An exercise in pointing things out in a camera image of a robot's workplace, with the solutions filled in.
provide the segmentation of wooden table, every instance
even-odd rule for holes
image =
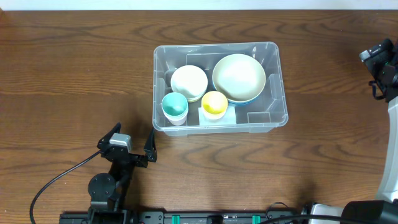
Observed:
[[[389,134],[359,53],[398,38],[396,11],[4,12],[0,20],[0,223],[28,223],[34,195],[96,151],[118,121],[136,153],[152,127],[158,45],[273,41],[289,122],[270,133],[168,137],[136,169],[127,206],[265,210],[272,202],[372,200]],[[37,223],[90,206],[100,157],[40,196]]]

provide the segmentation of clear storage box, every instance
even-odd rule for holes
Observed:
[[[172,92],[170,79],[181,66],[195,65],[203,69],[208,78],[207,91],[213,91],[212,74],[217,62],[231,54],[246,54],[255,58],[266,72],[266,86],[250,104],[228,106],[222,120],[203,120],[201,100],[189,103],[187,121],[174,126],[162,111],[163,97]],[[288,120],[284,82],[280,67],[279,49],[273,42],[208,44],[208,45],[165,45],[154,51],[154,102],[152,122],[156,130],[169,136],[210,133],[266,133],[281,127]]]

